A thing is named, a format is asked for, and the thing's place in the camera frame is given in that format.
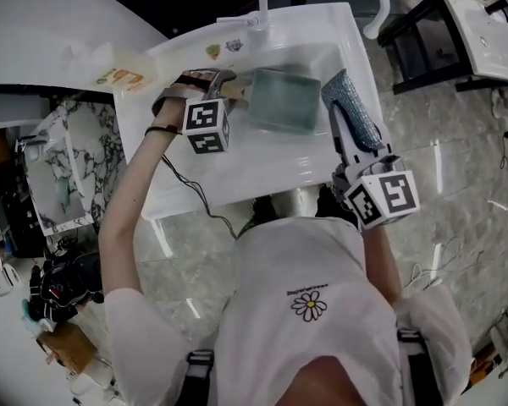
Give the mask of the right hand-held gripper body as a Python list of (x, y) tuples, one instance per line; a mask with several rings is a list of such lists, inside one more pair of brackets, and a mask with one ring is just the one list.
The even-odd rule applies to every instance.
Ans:
[(413, 173), (400, 156), (384, 156), (369, 165), (340, 164), (333, 186), (335, 198), (355, 212), (364, 229), (397, 222), (420, 209)]

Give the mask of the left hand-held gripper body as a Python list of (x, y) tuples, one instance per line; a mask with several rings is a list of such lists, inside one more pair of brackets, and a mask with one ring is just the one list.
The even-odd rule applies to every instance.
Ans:
[(229, 110), (231, 100), (224, 96), (224, 84), (236, 79), (227, 69), (194, 69), (184, 72), (175, 82), (163, 89), (152, 104), (157, 116), (167, 100), (185, 103), (181, 124), (165, 125), (163, 130), (183, 135), (197, 155), (226, 152), (229, 149)]

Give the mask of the grey scrubbing cloth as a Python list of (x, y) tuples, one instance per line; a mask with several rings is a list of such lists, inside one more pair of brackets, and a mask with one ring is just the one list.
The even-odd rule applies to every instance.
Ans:
[(363, 152), (375, 152), (384, 147), (378, 127), (369, 117), (355, 86), (345, 69), (340, 70), (321, 89), (321, 97), (329, 111), (338, 108), (351, 138)]

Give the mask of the teal glass tray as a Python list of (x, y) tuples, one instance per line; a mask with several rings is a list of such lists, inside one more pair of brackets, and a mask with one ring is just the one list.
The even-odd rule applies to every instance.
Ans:
[(229, 91), (231, 99), (249, 102), (247, 111), (230, 114), (233, 134), (254, 130), (294, 136), (315, 133), (321, 98), (319, 80), (270, 68), (244, 71), (237, 78), (251, 78), (251, 85), (244, 91)]

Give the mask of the person's right forearm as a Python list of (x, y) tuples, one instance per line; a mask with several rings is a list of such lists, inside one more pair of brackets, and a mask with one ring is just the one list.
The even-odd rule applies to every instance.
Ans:
[(369, 282), (396, 307), (401, 300), (401, 282), (398, 267), (383, 226), (365, 229), (362, 234), (366, 273)]

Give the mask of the person's left forearm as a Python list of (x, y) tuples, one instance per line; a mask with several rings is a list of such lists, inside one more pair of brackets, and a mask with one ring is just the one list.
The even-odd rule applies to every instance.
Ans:
[(148, 132), (108, 204), (98, 234), (105, 294), (121, 288), (141, 291), (135, 264), (135, 228), (157, 166), (174, 138), (161, 129)]

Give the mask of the person's left hand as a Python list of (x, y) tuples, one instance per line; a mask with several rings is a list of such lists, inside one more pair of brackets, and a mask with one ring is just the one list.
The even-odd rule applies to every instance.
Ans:
[(163, 105), (154, 118), (152, 124), (158, 127), (173, 126), (177, 129), (182, 129), (184, 115), (185, 99), (168, 97), (164, 100)]

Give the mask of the black shoe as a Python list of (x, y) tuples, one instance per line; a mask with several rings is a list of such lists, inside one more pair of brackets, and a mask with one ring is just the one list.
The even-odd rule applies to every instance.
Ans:
[(356, 229), (359, 228), (359, 222), (356, 213), (349, 209), (345, 204), (340, 203), (334, 196), (332, 188), (328, 185), (322, 185), (318, 192), (317, 212), (315, 217), (336, 217), (350, 223)]
[(273, 206), (273, 200), (270, 195), (264, 195), (254, 200), (252, 205), (251, 217), (246, 225), (240, 230), (237, 238), (239, 239), (251, 228), (273, 222), (279, 219), (279, 216)]

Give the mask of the white ceramic sink basin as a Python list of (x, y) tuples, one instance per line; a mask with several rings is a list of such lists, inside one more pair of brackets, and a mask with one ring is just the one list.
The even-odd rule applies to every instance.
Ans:
[[(373, 71), (360, 25), (349, 3), (320, 3), (276, 8), (269, 13), (262, 45), (243, 25), (213, 24), (175, 37), (149, 50), (158, 77), (134, 94), (116, 93), (114, 103), (124, 154), (131, 158), (153, 120), (152, 104), (163, 89), (188, 69), (231, 69), (236, 74), (258, 68), (301, 74), (322, 83), (345, 69), (369, 116), (382, 117)], [(239, 52), (227, 41), (241, 39)], [(205, 49), (219, 44), (213, 61)], [(197, 155), (183, 136), (167, 150), (149, 189), (142, 215), (157, 220), (203, 208), (223, 206), (262, 195), (329, 181), (339, 164), (326, 107), (320, 103), (318, 126), (311, 136), (248, 131), (233, 134), (226, 152)]]

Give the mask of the white curved faucet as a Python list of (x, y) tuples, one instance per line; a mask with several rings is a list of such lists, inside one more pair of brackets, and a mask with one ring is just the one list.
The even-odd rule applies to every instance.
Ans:
[[(390, 0), (378, 0), (378, 12), (366, 27), (363, 28), (363, 35), (370, 40), (378, 38), (378, 33), (389, 16)], [(217, 18), (217, 23), (241, 24), (256, 31), (265, 31), (268, 28), (269, 13), (268, 0), (258, 0), (259, 10), (249, 13), (248, 15), (238, 17), (222, 17)]]

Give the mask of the marble-pattern sink cabinet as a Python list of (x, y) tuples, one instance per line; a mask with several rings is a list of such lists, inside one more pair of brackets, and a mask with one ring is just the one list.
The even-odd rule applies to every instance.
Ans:
[(112, 106), (64, 101), (15, 148), (44, 236), (101, 221), (125, 169)]

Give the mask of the black metal stand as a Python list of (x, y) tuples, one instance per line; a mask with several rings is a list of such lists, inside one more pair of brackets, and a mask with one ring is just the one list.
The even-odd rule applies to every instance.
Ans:
[(396, 95), (455, 80), (457, 91), (508, 86), (508, 82), (472, 73), (461, 35), (444, 0), (422, 0), (407, 14), (392, 21), (378, 36), (390, 50), (402, 80)]

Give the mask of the white sink with black tap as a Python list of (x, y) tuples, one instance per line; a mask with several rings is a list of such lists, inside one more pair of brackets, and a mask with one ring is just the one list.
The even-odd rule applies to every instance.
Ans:
[(444, 0), (461, 35), (472, 73), (508, 82), (507, 0)]

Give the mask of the white daisy-print t-shirt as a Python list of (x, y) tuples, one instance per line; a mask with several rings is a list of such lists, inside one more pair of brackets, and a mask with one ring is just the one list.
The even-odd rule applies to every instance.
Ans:
[(235, 246), (215, 335), (188, 343), (142, 291), (105, 294), (127, 406), (453, 406), (472, 348), (447, 287), (392, 307), (369, 282), (363, 232), (289, 217)]

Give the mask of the white curved counter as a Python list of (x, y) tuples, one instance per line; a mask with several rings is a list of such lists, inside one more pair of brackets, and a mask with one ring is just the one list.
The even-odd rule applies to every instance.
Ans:
[(115, 0), (0, 0), (0, 85), (91, 90), (78, 54), (108, 42), (144, 52), (165, 40)]

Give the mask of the brown cardboard box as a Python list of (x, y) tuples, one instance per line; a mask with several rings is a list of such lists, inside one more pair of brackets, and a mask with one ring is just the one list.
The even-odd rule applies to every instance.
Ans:
[(83, 331), (70, 322), (59, 323), (53, 332), (42, 332), (36, 342), (54, 354), (65, 368), (80, 374), (96, 357), (97, 348)]

